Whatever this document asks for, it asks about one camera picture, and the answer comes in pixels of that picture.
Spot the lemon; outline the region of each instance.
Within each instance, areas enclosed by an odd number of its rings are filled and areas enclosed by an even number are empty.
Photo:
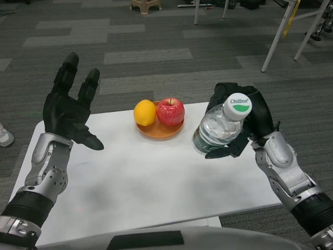
[[[156,107],[149,100],[142,100],[134,108],[135,122],[141,126],[149,126],[155,121]]]

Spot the apple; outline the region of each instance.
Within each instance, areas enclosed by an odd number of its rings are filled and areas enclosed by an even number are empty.
[[[164,125],[177,126],[184,120],[185,108],[178,99],[165,98],[158,104],[156,115]]]

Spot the gray carpet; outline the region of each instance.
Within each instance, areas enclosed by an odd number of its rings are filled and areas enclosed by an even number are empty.
[[[299,163],[333,197],[333,36],[310,41],[293,61],[312,18],[295,21],[266,73],[260,72],[284,10],[273,1],[250,11],[177,9],[181,0],[141,16],[129,0],[38,0],[0,3],[20,7],[0,17],[0,121],[15,143],[0,148],[0,211],[8,202],[46,94],[66,55],[80,56],[75,95],[89,69],[101,71],[93,113],[133,109],[141,99],[174,96],[184,103],[208,101],[218,81],[257,87],[274,121],[299,154]],[[300,9],[299,13],[310,10]],[[225,227],[268,232],[308,243],[281,207],[221,217]]]

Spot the water bottle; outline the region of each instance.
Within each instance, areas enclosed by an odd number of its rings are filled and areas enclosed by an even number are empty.
[[[230,95],[224,104],[210,109],[192,137],[195,150],[205,155],[233,141],[251,110],[250,98],[241,93]]]

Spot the round plate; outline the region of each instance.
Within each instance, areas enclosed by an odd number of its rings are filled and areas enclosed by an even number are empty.
[[[155,104],[155,107],[158,106],[160,102],[153,102]],[[137,127],[140,129],[140,131],[152,138],[169,138],[173,136],[174,134],[177,134],[183,127],[184,120],[177,126],[166,126],[162,124],[159,119],[155,118],[155,121],[150,126],[141,126],[137,124]]]

